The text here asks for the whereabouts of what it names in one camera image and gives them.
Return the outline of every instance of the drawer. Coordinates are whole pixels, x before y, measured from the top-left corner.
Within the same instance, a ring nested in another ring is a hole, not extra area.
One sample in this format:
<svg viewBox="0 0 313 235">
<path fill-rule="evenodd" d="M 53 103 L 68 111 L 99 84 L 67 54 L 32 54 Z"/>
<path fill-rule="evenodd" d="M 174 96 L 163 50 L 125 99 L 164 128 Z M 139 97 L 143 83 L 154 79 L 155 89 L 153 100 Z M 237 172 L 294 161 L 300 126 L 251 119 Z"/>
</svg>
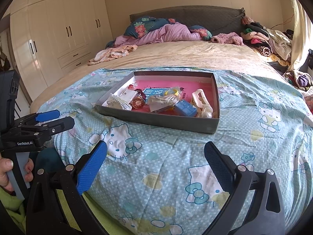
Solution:
<svg viewBox="0 0 313 235">
<path fill-rule="evenodd" d="M 88 53 L 87 55 L 71 62 L 70 64 L 66 65 L 65 67 L 62 68 L 62 71 L 64 73 L 64 76 L 69 73 L 70 71 L 76 69 L 77 67 L 84 65 L 88 62 L 89 59 L 92 58 L 91 53 Z"/>
<path fill-rule="evenodd" d="M 89 47 L 88 47 L 88 45 L 86 45 L 86 46 L 83 46 L 81 48 L 77 48 L 74 51 L 71 51 L 70 53 L 67 53 L 64 56 L 61 56 L 60 58 L 58 58 L 58 62 L 60 64 L 61 68 L 63 68 L 66 65 L 68 65 L 69 63 L 77 60 L 78 58 L 85 56 L 89 52 L 90 52 Z"/>
</svg>

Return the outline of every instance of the blue gripper pad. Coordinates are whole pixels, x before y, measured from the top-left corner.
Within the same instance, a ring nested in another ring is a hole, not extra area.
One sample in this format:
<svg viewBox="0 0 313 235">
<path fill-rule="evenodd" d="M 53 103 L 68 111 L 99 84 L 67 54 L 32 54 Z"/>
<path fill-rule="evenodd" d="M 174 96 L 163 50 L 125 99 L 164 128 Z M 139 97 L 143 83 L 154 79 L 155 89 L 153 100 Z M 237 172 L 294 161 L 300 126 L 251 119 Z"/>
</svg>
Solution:
<svg viewBox="0 0 313 235">
<path fill-rule="evenodd" d="M 39 123 L 46 122 L 49 120 L 57 119 L 60 117 L 60 111 L 58 110 L 52 110 L 52 111 L 47 111 L 43 113 L 39 113 L 36 116 L 36 121 Z"/>
<path fill-rule="evenodd" d="M 76 188 L 80 195 L 82 195 L 83 192 L 89 190 L 92 182 L 94 181 L 94 178 L 96 177 L 99 169 L 101 168 L 101 165 L 106 158 L 108 150 L 106 143 L 104 141 L 99 141 L 99 144 L 97 144 L 95 147 L 95 151 L 77 175 Z"/>
<path fill-rule="evenodd" d="M 229 192 L 231 194 L 234 189 L 234 173 L 227 165 L 223 155 L 212 141 L 209 141 L 205 144 L 204 156 L 214 175 L 216 176 L 216 179 L 219 182 L 221 188 L 225 192 Z"/>
</svg>

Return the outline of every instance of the box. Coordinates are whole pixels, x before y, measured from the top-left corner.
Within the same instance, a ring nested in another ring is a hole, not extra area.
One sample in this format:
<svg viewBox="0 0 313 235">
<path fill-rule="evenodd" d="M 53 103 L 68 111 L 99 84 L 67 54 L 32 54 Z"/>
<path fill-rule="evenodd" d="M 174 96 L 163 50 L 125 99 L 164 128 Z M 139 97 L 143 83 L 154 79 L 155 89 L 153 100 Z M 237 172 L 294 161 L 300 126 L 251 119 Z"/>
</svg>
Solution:
<svg viewBox="0 0 313 235">
<path fill-rule="evenodd" d="M 137 82 L 136 88 L 171 88 L 179 86 L 182 97 L 190 102 L 192 93 L 202 88 L 213 108 L 212 118 L 177 116 L 173 111 L 151 113 L 148 106 L 142 109 L 121 110 L 103 104 L 110 93 L 120 95 L 128 85 Z M 219 95 L 213 73 L 191 71 L 136 71 L 127 75 L 96 102 L 97 111 L 123 121 L 167 127 L 192 132 L 214 134 L 219 124 Z"/>
</svg>

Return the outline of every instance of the headboard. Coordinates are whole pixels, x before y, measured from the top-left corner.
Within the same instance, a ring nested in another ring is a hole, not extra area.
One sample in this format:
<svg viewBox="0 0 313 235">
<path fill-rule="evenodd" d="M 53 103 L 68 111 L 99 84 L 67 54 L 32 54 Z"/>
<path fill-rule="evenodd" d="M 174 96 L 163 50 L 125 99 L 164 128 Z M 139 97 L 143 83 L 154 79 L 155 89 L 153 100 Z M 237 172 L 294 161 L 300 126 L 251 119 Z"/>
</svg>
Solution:
<svg viewBox="0 0 313 235">
<path fill-rule="evenodd" d="M 129 16 L 132 23 L 142 16 L 155 18 L 174 18 L 186 26 L 199 25 L 208 29 L 212 35 L 243 31 L 241 19 L 245 9 L 232 9 L 218 6 L 189 5 L 145 11 Z"/>
</svg>

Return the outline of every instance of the curtain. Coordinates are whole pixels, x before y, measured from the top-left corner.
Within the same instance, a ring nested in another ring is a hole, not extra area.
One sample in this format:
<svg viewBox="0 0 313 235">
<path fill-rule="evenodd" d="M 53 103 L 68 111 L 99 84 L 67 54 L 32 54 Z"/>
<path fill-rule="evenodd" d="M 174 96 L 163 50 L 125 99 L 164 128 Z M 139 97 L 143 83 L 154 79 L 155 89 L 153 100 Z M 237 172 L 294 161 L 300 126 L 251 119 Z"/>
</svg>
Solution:
<svg viewBox="0 0 313 235">
<path fill-rule="evenodd" d="M 298 70 L 306 61 L 309 48 L 313 47 L 313 25 L 301 3 L 298 0 L 291 0 L 291 3 L 295 12 L 295 32 L 288 70 Z"/>
</svg>

